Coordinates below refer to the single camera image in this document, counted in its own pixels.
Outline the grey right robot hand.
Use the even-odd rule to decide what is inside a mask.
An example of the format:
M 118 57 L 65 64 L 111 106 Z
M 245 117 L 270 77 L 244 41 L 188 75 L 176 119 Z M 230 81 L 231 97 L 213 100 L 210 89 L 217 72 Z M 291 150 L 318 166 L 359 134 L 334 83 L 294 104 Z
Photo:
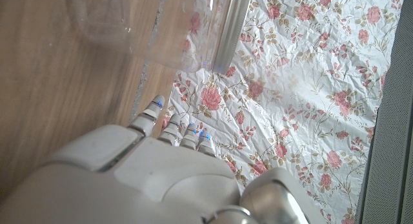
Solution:
M 156 96 L 128 126 L 105 125 L 54 152 L 1 203 L 2 223 L 322 223 L 291 173 L 273 168 L 240 190 L 207 131 L 179 117 L 151 132 Z

